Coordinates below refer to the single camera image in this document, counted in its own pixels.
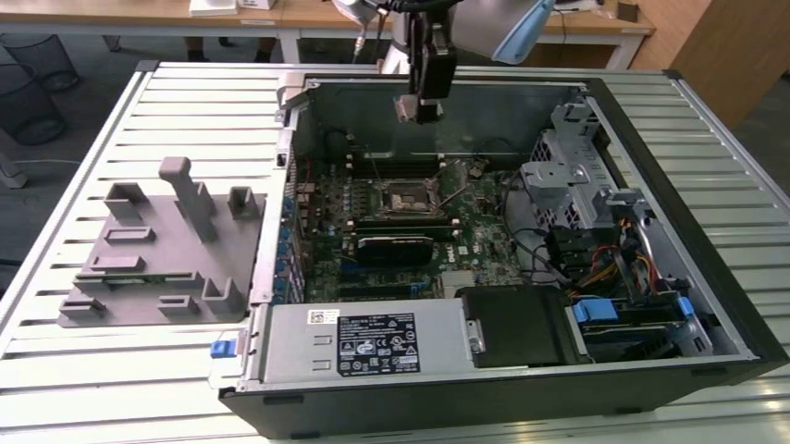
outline motherboard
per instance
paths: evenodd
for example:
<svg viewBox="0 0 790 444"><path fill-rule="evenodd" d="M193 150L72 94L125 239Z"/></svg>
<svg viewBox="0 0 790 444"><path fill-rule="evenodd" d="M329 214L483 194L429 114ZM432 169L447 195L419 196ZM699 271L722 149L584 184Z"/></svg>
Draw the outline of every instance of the motherboard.
<svg viewBox="0 0 790 444"><path fill-rule="evenodd" d="M503 179L482 157L300 166L305 302L451 298L522 283Z"/></svg>

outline cable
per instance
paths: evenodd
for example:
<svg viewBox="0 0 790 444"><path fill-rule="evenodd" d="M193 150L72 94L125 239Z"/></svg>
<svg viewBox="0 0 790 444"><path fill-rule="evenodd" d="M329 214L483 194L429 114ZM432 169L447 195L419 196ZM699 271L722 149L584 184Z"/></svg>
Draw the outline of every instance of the cable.
<svg viewBox="0 0 790 444"><path fill-rule="evenodd" d="M518 230L514 231L514 236L518 235L522 231L532 231L532 233L535 235L540 236L542 238L544 238L546 236L548 236L548 232L544 229L542 229L542 228L532 228L532 227L519 228Z"/></svg>
<svg viewBox="0 0 790 444"><path fill-rule="evenodd" d="M4 265L4 266L22 266L22 261L17 261L16 259L2 259L2 258L0 258L0 265Z"/></svg>
<svg viewBox="0 0 790 444"><path fill-rule="evenodd" d="M516 170L516 172L514 173L511 179L507 181L507 188L504 189L504 196L503 196L503 201L502 201L502 227L504 228L504 234L507 234L507 237L510 239L512 239L514 243L516 244L516 246L527 253L530 254L534 259L543 264L543 266L546 266L547 271L556 277L556 282L560 285L564 285L566 287L571 287L574 286L574 282L572 280L570 280L570 278L562 274L562 272L554 268L554 265L550 264L550 262L543 259L543 257L540 257L538 255L538 253L535 253L535 250L532 250L530 247L527 247L519 239L516 239L516 237L514 236L514 232L510 229L510 225L507 224L507 198L510 197L510 190L514 186L514 183L516 182L516 178L519 177L519 171Z"/></svg>
<svg viewBox="0 0 790 444"><path fill-rule="evenodd" d="M568 41L568 28L566 28L566 12L560 9L554 9L559 13L559 18L563 22L563 42L559 46L559 56L556 57L556 66L562 67L563 64L563 53L566 51L566 42Z"/></svg>
<svg viewBox="0 0 790 444"><path fill-rule="evenodd" d="M389 13L379 14L379 27L375 30L375 43L372 44L372 63L379 60L379 47L381 46L381 33L384 32L384 22Z"/></svg>
<svg viewBox="0 0 790 444"><path fill-rule="evenodd" d="M642 293L642 284L639 283L639 274L638 274L639 272L636 270L638 267L635 267L634 265L631 265L631 272L634 273L634 284L636 286L636 291L639 291L639 293Z"/></svg>
<svg viewBox="0 0 790 444"><path fill-rule="evenodd" d="M368 24L365 23L359 30L359 35L356 36L356 40L353 41L353 56L351 57L351 64L356 63L356 59L361 54L361 48L365 46L365 37L368 34Z"/></svg>
<svg viewBox="0 0 790 444"><path fill-rule="evenodd" d="M83 163L79 162L79 161L76 161L76 160L64 160L64 159L17 160L13 163L14 164L72 164L72 165L83 165Z"/></svg>
<svg viewBox="0 0 790 444"><path fill-rule="evenodd" d="M654 274L660 277L660 274L658 273L658 269L655 268L655 263L652 261L652 248L650 247L650 239L647 237L647 230L646 227L643 225L643 221L636 222L635 224L635 232L636 235L639 236L639 240L642 242L642 248L644 249L644 253L650 259L650 262L652 263L652 271Z"/></svg>
<svg viewBox="0 0 790 444"><path fill-rule="evenodd" d="M548 247L546 246L546 244L540 244L535 247L535 253L538 253L538 251L544 248L548 250ZM535 256L532 256L532 264L531 264L531 269L530 270L520 270L523 273L530 273L528 277L524 277L527 279L527 282L530 282L530 284L532 285L547 285L547 284L555 284L556 283L556 279L552 280L540 280L540 281L535 281L535 273L547 273L551 274L551 271L548 270L536 270L536 264L535 264L536 260L535 260Z"/></svg>
<svg viewBox="0 0 790 444"><path fill-rule="evenodd" d="M608 250L614 250L616 248L616 245L604 245L598 248L598 250L592 253L592 260L590 261L592 263L592 266L590 266L590 273L592 273L592 270L595 270L595 262L598 261L598 256L600 255L600 253Z"/></svg>
<svg viewBox="0 0 790 444"><path fill-rule="evenodd" d="M586 280L583 279L583 282L579 284L579 289L583 289L583 288L588 287L591 284L600 282L602 280L604 280L610 276L615 275L616 273L618 273L618 266L615 264L610 264L606 268L603 268L602 271L598 272L598 274L595 276L588 277ZM580 294L582 293L576 290L570 293L570 296L576 297Z"/></svg>
<svg viewBox="0 0 790 444"><path fill-rule="evenodd" d="M652 291L654 294L658 294L658 291L655 289L655 279L656 279L655 264L652 263L652 260L648 257L646 257L643 254L636 254L636 259L639 261L642 261L642 263L644 264L644 267L647 268L647 281L650 283L650 291Z"/></svg>
<svg viewBox="0 0 790 444"><path fill-rule="evenodd" d="M307 172L304 173L304 182L301 183L301 189L299 189L299 180L296 180L296 192L305 192L307 191L307 183L309 183L309 175L312 173L312 161L309 160L309 156L304 157L304 161L307 162Z"/></svg>

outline white sticker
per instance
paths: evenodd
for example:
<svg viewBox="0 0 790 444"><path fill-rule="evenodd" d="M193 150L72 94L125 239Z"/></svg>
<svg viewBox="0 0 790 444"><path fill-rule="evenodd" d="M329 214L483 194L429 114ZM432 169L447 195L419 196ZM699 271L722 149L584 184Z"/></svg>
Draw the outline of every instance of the white sticker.
<svg viewBox="0 0 790 444"><path fill-rule="evenodd" d="M273 20L241 20L241 25L273 26Z"/></svg>
<svg viewBox="0 0 790 444"><path fill-rule="evenodd" d="M309 310L307 324L336 324L340 310Z"/></svg>

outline blue latch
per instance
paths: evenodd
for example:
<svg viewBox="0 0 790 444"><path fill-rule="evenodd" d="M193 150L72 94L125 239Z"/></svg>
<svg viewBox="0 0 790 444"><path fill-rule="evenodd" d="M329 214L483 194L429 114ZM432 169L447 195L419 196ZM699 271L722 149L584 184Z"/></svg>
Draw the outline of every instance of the blue latch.
<svg viewBox="0 0 790 444"><path fill-rule="evenodd" d="M616 321L618 311L608 299L583 299L572 306L572 315L576 322Z"/></svg>
<svg viewBox="0 0 790 444"><path fill-rule="evenodd" d="M683 316L688 317L694 314L694 305L691 305L691 301L684 296L678 298L678 305L680 305L680 311L683 312Z"/></svg>
<svg viewBox="0 0 790 444"><path fill-rule="evenodd" d="M215 340L211 344L211 358L233 358L236 356L236 340Z"/></svg>

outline floor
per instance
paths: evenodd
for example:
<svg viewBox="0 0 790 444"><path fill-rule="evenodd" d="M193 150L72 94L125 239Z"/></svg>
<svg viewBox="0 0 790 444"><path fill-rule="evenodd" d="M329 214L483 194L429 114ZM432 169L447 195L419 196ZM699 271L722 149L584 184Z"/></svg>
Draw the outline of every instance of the floor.
<svg viewBox="0 0 790 444"><path fill-rule="evenodd" d="M53 141L25 147L0 132L0 149L12 160L80 160L91 148L96 134L129 76L141 59L184 61L183 42L173 37L123 37L120 53L107 51L97 36L63 36L61 41L80 74L81 82L68 92L53 95L57 107L67 117L69 128ZM233 48L219 46L216 39L205 39L205 56L216 62L249 62L255 57L255 39L235 38ZM363 59L372 59L365 48ZM331 41L303 44L305 63L341 63L351 59L351 42ZM272 62L280 62L275 50ZM0 64L10 59L0 50ZM483 64L479 57L462 60L466 64ZM767 172L790 192L790 81L780 80L748 120L734 134L748 148ZM28 185L22 190L0 187L0 259L22 260L36 240L49 213L57 203L76 165L64 163L24 164ZM13 278L14 268L0 265L0 296Z"/></svg>

